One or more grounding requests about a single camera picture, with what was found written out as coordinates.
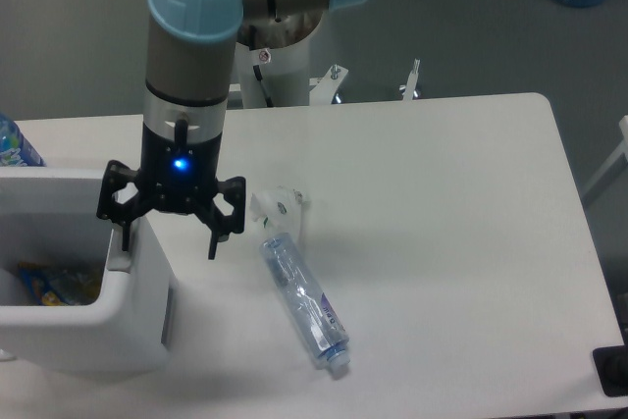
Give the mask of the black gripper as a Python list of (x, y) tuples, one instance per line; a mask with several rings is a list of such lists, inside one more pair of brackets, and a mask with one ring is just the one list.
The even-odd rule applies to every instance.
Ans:
[[(216, 172), (222, 137), (181, 148), (144, 126), (139, 170), (118, 160), (105, 168), (96, 216), (122, 229), (121, 249), (131, 248), (131, 225), (151, 210), (181, 215), (194, 214), (210, 231), (208, 259), (214, 260), (220, 242), (244, 232), (246, 179), (233, 177), (219, 182)], [(121, 202), (119, 193), (129, 185), (136, 193)], [(223, 212), (215, 202), (222, 196), (231, 208)]]

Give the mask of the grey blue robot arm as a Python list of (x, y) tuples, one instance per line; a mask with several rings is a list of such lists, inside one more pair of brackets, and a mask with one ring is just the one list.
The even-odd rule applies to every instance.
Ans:
[(123, 251), (133, 222), (150, 211), (197, 217), (211, 247), (243, 232), (246, 181), (217, 177), (239, 32), (366, 1), (147, 0), (140, 164), (107, 164), (96, 211), (114, 224)]

